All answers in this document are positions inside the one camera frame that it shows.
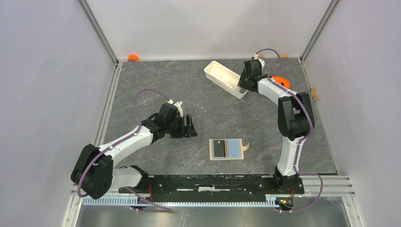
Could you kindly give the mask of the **black credit card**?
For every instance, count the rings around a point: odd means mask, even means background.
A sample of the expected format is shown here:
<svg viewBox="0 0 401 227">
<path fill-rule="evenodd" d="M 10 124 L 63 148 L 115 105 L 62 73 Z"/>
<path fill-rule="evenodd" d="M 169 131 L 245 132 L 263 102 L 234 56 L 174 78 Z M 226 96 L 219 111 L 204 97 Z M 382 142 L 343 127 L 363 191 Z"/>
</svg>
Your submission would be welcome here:
<svg viewBox="0 0 401 227">
<path fill-rule="evenodd" d="M 225 158 L 226 157 L 226 141 L 225 140 L 213 140 L 213 157 L 214 158 Z"/>
</svg>

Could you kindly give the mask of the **beige card holder wallet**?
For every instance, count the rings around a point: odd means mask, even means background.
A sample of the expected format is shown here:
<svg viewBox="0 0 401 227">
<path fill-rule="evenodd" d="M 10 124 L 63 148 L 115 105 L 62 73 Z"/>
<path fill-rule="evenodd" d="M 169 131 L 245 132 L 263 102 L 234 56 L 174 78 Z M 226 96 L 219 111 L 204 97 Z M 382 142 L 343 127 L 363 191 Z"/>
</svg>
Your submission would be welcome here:
<svg viewBox="0 0 401 227">
<path fill-rule="evenodd" d="M 226 157 L 225 158 L 214 158 L 212 141 L 215 139 L 209 139 L 209 158 L 214 161 L 222 160 L 243 160 L 244 152 L 249 149 L 250 144 L 243 144 L 242 139 L 224 139 L 226 141 Z"/>
</svg>

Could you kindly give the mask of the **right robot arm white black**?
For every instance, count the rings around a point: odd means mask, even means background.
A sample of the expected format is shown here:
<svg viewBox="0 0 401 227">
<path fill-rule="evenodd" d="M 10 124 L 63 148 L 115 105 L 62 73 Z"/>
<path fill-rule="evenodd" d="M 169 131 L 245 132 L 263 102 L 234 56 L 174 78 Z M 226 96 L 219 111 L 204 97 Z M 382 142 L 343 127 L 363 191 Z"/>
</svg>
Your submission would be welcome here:
<svg viewBox="0 0 401 227">
<path fill-rule="evenodd" d="M 277 192 L 285 193 L 293 183 L 298 183 L 300 153 L 314 130 L 310 96 L 306 92 L 292 91 L 278 83 L 272 75 L 263 74 L 259 59 L 244 62 L 238 86 L 267 97 L 278 107 L 277 123 L 283 143 L 280 160 L 275 167 L 273 187 Z"/>
</svg>

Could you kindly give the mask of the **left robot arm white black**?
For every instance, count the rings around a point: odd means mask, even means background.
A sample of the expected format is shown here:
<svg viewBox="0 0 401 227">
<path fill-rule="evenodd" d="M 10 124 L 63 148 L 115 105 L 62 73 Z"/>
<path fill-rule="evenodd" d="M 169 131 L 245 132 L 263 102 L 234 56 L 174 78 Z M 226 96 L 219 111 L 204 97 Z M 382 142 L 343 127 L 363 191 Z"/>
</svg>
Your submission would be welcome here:
<svg viewBox="0 0 401 227">
<path fill-rule="evenodd" d="M 148 188 L 148 179 L 138 167 L 117 169 L 116 165 L 135 151 L 169 135 L 172 139 L 197 136 L 190 114 L 184 114 L 182 102 L 169 100 L 159 112 L 114 141 L 96 147 L 86 145 L 72 170 L 70 179 L 81 196 L 99 199 L 109 190 L 131 187 L 136 192 Z"/>
</svg>

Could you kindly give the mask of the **white plastic bin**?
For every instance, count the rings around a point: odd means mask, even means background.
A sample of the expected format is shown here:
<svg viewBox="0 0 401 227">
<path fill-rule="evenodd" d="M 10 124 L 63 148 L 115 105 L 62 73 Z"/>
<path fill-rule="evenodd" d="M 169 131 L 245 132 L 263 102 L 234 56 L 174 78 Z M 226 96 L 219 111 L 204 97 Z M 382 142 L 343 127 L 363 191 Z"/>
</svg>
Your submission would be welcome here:
<svg viewBox="0 0 401 227">
<path fill-rule="evenodd" d="M 248 93 L 248 90 L 238 86 L 241 76 L 217 61 L 207 65 L 204 72 L 207 79 L 238 99 L 243 99 Z"/>
</svg>

